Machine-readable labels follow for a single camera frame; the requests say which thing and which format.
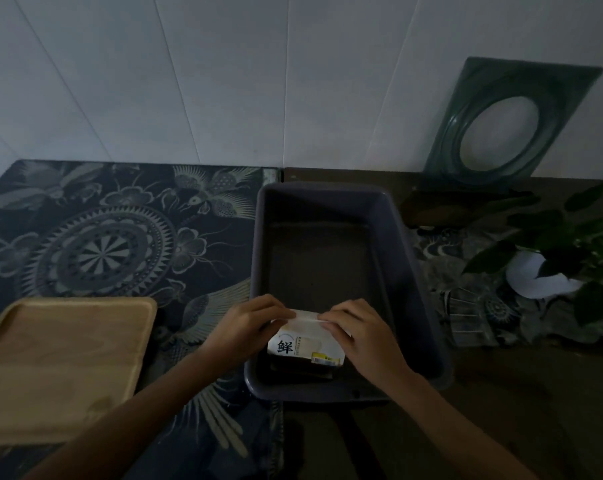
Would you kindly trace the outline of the grey plastic bin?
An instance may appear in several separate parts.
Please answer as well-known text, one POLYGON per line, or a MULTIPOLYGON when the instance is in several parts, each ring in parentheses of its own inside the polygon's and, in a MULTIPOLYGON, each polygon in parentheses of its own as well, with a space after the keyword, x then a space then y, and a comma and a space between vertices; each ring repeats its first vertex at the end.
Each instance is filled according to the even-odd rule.
MULTIPOLYGON (((408 366, 437 390, 453 383, 450 355, 424 274, 393 199, 380 187, 268 184, 258 193, 250 298, 273 295, 318 314, 364 299, 389 325, 408 366)), ((244 366, 259 399, 297 403, 387 400, 345 358, 338 368, 269 355, 244 366)))

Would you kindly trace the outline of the wooden tray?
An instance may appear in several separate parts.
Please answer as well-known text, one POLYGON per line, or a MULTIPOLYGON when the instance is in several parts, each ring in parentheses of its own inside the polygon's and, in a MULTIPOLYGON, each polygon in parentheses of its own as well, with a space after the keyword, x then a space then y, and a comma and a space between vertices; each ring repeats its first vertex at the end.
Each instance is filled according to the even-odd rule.
POLYGON ((153 298, 23 298, 0 315, 0 447, 67 442, 136 390, 153 298))

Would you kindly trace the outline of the dark patterned tablecloth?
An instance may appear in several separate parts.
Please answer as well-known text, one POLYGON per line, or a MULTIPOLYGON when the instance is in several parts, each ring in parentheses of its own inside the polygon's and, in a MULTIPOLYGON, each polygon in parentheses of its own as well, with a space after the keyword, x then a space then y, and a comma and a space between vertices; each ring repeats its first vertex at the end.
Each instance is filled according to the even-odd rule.
MULTIPOLYGON (((0 177, 0 315, 23 298, 149 297, 134 392, 248 299, 255 205, 276 168, 17 161, 0 177)), ((274 480, 283 405, 243 368, 195 395, 125 480, 274 480)))

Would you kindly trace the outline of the green leafy plant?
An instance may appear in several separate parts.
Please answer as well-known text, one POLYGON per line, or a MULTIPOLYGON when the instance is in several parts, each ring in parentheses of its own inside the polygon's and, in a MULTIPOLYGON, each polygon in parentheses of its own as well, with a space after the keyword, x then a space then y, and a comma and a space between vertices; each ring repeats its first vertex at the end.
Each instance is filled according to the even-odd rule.
POLYGON ((573 313, 581 326, 603 319, 603 217, 575 221, 574 215, 592 207, 603 195, 603 183, 571 195, 558 209, 509 215, 514 232, 471 258, 463 274, 495 274, 518 251, 542 254, 538 277, 563 274, 584 285, 573 296, 573 313))

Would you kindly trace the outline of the patterned cloth mat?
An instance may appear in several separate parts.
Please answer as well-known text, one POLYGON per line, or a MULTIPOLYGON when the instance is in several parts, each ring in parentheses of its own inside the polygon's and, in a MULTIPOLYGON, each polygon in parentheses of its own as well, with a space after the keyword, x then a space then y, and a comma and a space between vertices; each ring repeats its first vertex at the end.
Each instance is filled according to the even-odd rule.
POLYGON ((558 337, 578 344, 603 344, 603 318, 579 324, 572 295, 526 298, 512 289, 505 272, 464 274, 472 257, 506 232, 444 226, 408 229, 436 313, 457 347, 509 347, 558 337))

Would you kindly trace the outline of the green frame with oval hole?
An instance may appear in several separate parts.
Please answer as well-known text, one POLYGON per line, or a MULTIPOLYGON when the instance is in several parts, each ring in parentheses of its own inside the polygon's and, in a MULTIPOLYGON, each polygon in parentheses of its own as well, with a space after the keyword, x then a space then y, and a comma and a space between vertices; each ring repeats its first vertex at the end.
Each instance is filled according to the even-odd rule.
POLYGON ((468 57, 426 160, 421 188, 505 193, 533 174, 602 74, 602 66, 468 57), (472 168, 462 158, 472 124, 492 106, 514 98, 536 111, 531 135, 496 167, 472 168))

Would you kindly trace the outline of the person's left forearm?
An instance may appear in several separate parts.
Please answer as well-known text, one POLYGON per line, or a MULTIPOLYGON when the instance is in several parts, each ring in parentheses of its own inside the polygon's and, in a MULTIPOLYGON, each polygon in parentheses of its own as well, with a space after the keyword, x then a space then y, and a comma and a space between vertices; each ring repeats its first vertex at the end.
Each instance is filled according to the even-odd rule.
POLYGON ((120 480, 169 419, 234 362, 230 352, 202 346, 22 480, 120 480))

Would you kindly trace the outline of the person's right hand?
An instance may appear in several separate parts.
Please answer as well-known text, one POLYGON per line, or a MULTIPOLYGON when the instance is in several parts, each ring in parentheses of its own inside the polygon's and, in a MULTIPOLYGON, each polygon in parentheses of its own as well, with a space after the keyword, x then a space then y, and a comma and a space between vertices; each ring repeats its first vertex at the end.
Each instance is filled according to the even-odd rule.
POLYGON ((401 385, 410 379, 412 370, 406 363, 389 325, 370 304, 368 305, 369 329, 366 336, 357 340, 355 345, 340 346, 365 379, 387 396, 393 397, 401 385))

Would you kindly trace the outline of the white plant pot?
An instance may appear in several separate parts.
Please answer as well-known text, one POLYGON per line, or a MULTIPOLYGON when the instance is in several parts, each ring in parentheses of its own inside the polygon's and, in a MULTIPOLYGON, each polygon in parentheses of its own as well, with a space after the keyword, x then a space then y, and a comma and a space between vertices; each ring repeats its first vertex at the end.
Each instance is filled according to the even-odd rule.
POLYGON ((546 259, 532 251, 518 251, 505 268, 505 279, 515 293, 528 299, 545 299, 578 291, 583 281, 563 274, 538 277, 546 259))

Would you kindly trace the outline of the person's left hand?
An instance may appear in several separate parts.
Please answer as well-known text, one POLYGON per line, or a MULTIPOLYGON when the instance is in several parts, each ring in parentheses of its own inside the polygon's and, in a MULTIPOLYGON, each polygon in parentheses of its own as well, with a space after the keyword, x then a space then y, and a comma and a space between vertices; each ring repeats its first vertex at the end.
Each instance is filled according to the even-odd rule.
POLYGON ((295 311, 270 294, 232 306, 198 349, 204 361, 217 371, 232 369, 257 354, 295 311))

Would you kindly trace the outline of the white printed carton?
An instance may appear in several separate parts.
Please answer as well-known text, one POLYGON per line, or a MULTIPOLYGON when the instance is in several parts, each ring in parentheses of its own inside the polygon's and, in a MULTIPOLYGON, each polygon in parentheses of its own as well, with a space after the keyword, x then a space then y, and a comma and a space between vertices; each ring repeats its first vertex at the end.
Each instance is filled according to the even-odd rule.
POLYGON ((345 352, 332 334, 322 326, 318 314, 292 310, 296 316, 288 320, 267 343, 266 352, 282 358, 338 368, 344 365, 345 352))

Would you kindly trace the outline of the person's right forearm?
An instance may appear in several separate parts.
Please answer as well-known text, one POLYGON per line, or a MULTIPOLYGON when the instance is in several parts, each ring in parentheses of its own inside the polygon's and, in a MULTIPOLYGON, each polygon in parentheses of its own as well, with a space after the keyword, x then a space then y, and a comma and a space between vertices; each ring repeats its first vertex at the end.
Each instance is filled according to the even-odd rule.
POLYGON ((538 480, 515 455, 448 403, 423 377, 400 368, 375 379, 466 480, 538 480))

